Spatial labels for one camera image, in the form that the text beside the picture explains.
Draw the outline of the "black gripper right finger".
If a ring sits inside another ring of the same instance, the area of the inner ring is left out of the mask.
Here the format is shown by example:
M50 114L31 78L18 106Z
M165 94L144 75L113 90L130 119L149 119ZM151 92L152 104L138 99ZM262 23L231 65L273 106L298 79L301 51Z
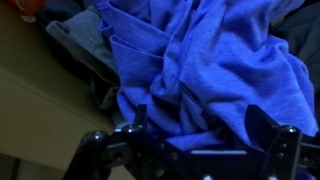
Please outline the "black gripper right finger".
M260 107L249 105L245 128L254 148L235 163L238 180L304 180L320 178L319 136L293 125L280 125Z

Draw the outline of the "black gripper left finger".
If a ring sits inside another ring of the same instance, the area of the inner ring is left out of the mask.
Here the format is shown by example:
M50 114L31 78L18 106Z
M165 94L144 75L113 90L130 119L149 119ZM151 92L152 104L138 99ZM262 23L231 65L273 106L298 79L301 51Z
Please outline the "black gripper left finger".
M81 140L63 180L108 180L123 166L135 180L171 180L161 159L165 144L147 133L147 106L139 105L134 122L112 135L92 131Z

